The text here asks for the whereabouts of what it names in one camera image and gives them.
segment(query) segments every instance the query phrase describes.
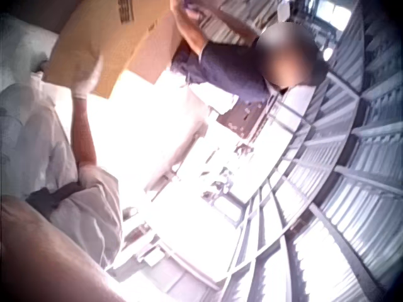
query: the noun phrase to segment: window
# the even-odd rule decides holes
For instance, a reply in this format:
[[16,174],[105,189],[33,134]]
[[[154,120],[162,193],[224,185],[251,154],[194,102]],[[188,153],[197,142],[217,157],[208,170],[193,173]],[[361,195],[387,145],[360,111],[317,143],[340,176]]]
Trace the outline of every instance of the window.
[[332,24],[338,30],[343,31],[351,17],[351,11],[335,5],[331,1],[321,1],[318,5],[316,16]]

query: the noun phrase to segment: white shirt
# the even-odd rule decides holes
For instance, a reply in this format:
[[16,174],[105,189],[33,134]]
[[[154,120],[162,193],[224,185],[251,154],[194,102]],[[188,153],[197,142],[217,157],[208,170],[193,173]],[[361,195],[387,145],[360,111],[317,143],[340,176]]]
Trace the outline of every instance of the white shirt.
[[122,242],[118,182],[99,167],[77,170],[52,102],[27,86],[0,95],[1,194],[25,200],[30,193],[78,180],[85,190],[63,200],[50,221],[102,268],[112,265]]

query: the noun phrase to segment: dark blue shirt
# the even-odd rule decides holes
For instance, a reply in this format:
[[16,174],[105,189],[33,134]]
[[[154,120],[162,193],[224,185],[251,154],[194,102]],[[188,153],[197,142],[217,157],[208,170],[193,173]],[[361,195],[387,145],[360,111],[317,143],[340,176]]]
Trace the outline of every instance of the dark blue shirt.
[[243,101],[263,102],[270,97],[270,90],[256,56],[254,46],[208,42],[200,54],[200,67],[207,82]]

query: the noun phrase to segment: cardboard box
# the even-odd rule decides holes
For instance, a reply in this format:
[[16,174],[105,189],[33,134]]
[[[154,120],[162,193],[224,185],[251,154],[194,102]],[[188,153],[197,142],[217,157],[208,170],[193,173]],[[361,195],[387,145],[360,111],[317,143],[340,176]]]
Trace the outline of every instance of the cardboard box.
[[44,80],[70,87],[75,69],[104,67],[95,94],[109,98],[127,68],[154,83],[179,45],[169,0],[84,0],[54,47]]

